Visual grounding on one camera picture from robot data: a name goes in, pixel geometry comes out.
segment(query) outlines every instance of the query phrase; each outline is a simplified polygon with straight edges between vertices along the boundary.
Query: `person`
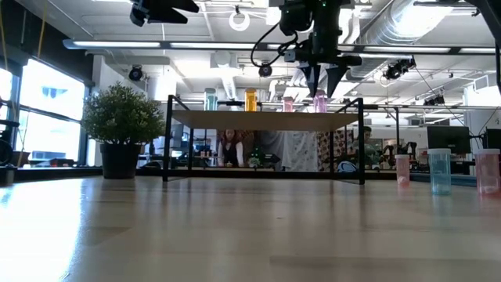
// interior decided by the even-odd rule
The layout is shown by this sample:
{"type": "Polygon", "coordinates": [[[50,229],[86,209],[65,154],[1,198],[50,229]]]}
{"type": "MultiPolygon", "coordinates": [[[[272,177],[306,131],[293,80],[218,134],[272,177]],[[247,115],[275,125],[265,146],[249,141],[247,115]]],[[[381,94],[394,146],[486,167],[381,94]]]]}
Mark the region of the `person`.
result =
{"type": "Polygon", "coordinates": [[[236,138],[236,131],[226,129],[219,143],[218,165],[242,168],[243,164],[243,145],[236,138]]]}
{"type": "MultiPolygon", "coordinates": [[[[378,165],[379,164],[379,154],[377,153],[376,148],[374,146],[367,143],[367,141],[372,136],[373,130],[369,126],[363,127],[363,140],[365,141],[365,152],[366,152],[366,165],[378,165]]],[[[353,142],[353,147],[358,150],[359,149],[359,137],[353,142]]]]}

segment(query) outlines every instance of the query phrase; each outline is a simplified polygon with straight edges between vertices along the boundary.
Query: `green shrub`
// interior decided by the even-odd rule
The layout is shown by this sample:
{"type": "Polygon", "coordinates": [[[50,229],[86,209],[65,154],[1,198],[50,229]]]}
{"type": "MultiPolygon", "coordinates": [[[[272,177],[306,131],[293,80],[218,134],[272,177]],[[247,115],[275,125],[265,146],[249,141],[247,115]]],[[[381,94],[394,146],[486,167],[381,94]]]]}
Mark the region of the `green shrub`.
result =
{"type": "Polygon", "coordinates": [[[165,130],[160,102],[120,82],[85,100],[81,124],[91,138],[121,145],[150,142],[165,130]]]}

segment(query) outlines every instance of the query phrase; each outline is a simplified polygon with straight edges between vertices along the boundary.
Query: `wooden shelf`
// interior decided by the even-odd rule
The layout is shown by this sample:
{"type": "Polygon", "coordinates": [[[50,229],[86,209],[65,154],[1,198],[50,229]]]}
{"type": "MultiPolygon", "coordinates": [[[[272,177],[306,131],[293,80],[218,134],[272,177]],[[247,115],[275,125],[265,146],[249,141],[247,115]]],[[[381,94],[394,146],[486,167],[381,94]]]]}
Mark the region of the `wooden shelf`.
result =
{"type": "Polygon", "coordinates": [[[172,118],[194,129],[335,131],[357,114],[174,110],[172,118]]]}

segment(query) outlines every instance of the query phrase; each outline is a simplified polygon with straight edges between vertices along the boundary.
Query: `yellow bottle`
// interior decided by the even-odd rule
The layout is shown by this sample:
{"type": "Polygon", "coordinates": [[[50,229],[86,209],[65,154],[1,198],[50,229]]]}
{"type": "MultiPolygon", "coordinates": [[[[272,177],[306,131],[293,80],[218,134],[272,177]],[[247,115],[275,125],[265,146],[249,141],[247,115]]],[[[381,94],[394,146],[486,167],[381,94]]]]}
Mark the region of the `yellow bottle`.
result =
{"type": "Polygon", "coordinates": [[[258,91],[256,89],[245,90],[245,111],[258,111],[258,91]]]}

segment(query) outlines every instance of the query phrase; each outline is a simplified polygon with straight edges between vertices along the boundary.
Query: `black plant pot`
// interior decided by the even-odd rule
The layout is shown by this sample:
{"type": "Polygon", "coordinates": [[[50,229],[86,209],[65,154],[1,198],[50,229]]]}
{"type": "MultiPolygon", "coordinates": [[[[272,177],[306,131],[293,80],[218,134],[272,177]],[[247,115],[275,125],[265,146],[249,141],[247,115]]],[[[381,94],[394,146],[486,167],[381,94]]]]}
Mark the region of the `black plant pot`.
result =
{"type": "Polygon", "coordinates": [[[103,176],[105,179],[133,179],[138,164],[140,145],[100,145],[103,157],[103,176]]]}

